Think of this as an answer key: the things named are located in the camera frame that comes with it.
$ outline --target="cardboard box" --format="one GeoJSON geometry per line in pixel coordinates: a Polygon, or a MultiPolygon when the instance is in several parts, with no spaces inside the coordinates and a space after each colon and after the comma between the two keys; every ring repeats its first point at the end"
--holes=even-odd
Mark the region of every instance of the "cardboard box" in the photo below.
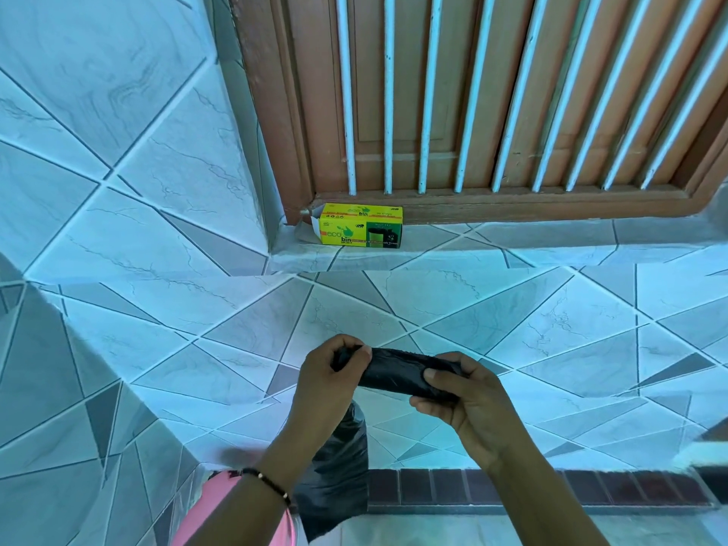
{"type": "Polygon", "coordinates": [[[311,221],[324,245],[397,249],[402,242],[402,207],[327,203],[311,221]]]}

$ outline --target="person's left hand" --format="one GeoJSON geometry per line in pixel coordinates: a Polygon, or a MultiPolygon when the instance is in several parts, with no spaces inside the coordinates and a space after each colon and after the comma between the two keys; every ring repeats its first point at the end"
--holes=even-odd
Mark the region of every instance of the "person's left hand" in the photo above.
{"type": "Polygon", "coordinates": [[[371,362],[371,347],[348,335],[337,335],[314,348],[301,366],[298,386],[285,431],[301,434],[306,446],[320,449],[331,437],[351,404],[354,390],[371,362]],[[359,348],[338,372],[331,368],[334,353],[341,347],[359,348]]]}

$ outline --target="garbage bag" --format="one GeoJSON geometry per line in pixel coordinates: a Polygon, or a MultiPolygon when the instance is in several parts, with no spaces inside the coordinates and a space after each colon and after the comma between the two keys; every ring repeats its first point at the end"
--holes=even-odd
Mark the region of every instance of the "garbage bag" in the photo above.
{"type": "Polygon", "coordinates": [[[342,521],[366,513],[368,471],[364,414],[351,402],[292,493],[309,542],[342,521]]]}
{"type": "MultiPolygon", "coordinates": [[[[331,363],[335,371],[341,370],[356,348],[343,347],[334,355],[331,363]]],[[[398,351],[394,348],[372,348],[371,363],[364,370],[359,385],[370,389],[400,392],[416,397],[429,398],[440,402],[457,402],[458,397],[428,384],[422,372],[428,367],[464,376],[460,364],[434,356],[417,355],[413,352],[398,351]]]]}

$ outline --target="brown tile baseboard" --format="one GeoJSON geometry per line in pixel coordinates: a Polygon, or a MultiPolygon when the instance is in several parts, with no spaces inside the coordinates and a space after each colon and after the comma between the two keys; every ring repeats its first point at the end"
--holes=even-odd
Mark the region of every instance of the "brown tile baseboard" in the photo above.
{"type": "MultiPolygon", "coordinates": [[[[719,502],[695,471],[560,472],[589,514],[696,513],[719,502]]],[[[505,513],[479,469],[370,469],[369,513],[497,515],[505,513]]]]}

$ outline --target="wooden window frame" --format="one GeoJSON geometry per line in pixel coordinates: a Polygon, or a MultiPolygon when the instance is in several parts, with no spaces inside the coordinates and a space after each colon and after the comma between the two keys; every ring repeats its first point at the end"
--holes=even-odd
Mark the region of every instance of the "wooden window frame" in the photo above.
{"type": "Polygon", "coordinates": [[[315,207],[333,201],[405,207],[405,222],[581,220],[587,218],[678,217],[701,211],[728,174],[728,88],[683,157],[670,184],[642,191],[633,185],[361,191],[316,194],[308,158],[301,95],[296,82],[286,0],[230,0],[245,70],[286,214],[295,225],[315,207]]]}

